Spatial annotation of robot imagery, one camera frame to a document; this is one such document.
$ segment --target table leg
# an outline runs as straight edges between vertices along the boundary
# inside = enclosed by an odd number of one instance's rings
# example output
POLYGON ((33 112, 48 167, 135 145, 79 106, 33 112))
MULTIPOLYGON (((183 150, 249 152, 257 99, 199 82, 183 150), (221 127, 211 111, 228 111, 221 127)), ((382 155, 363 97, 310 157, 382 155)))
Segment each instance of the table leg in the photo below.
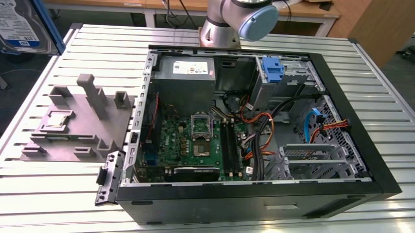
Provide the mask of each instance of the table leg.
POLYGON ((335 21, 335 18, 324 18, 324 22, 322 23, 315 36, 327 37, 335 21))
POLYGON ((144 9, 144 16, 145 16, 145 26, 148 28, 155 28, 156 27, 156 21, 155 21, 156 11, 153 9, 144 9))

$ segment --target blue drive bay latch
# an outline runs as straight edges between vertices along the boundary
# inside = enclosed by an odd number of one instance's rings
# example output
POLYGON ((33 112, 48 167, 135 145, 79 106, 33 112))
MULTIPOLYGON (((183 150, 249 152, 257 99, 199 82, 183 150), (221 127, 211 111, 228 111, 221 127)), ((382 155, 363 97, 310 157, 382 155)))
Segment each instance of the blue drive bay latch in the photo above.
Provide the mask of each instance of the blue drive bay latch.
POLYGON ((261 68, 267 74, 269 83, 279 83, 284 76, 284 66, 280 64, 276 57, 261 58, 261 68))

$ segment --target blue cable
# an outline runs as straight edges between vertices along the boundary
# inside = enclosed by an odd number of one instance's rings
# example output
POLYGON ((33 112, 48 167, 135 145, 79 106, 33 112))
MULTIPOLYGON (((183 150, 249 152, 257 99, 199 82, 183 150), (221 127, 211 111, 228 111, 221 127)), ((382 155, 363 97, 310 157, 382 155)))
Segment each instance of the blue cable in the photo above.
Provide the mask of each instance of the blue cable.
POLYGON ((319 115, 323 115, 323 114, 320 113, 318 108, 312 108, 311 111, 306 115, 306 119, 304 119, 304 138, 306 138, 306 142, 307 143, 310 142, 308 122, 310 122, 311 115, 319 116, 319 115))

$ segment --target motherboard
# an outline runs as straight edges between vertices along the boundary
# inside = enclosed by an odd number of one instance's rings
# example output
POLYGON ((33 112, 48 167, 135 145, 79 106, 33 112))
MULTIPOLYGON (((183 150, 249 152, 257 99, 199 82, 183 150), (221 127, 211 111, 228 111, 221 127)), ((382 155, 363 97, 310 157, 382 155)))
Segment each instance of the motherboard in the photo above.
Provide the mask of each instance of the motherboard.
POLYGON ((244 123, 219 120, 171 118, 161 123, 157 153, 145 153, 147 166, 139 170, 140 182, 167 182, 175 168, 197 171, 215 169, 217 181, 247 180, 241 172, 241 151, 237 144, 245 136, 244 123))

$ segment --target power supply label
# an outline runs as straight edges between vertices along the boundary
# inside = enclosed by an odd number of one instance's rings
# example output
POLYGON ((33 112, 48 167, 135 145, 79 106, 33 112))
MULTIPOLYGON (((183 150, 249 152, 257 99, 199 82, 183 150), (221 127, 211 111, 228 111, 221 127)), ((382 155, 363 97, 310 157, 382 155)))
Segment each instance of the power supply label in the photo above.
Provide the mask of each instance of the power supply label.
POLYGON ((15 8, 15 0, 0 0, 0 35, 13 46, 36 47, 40 44, 39 38, 15 8))
POLYGON ((173 74, 208 74, 208 63, 176 61, 173 74))

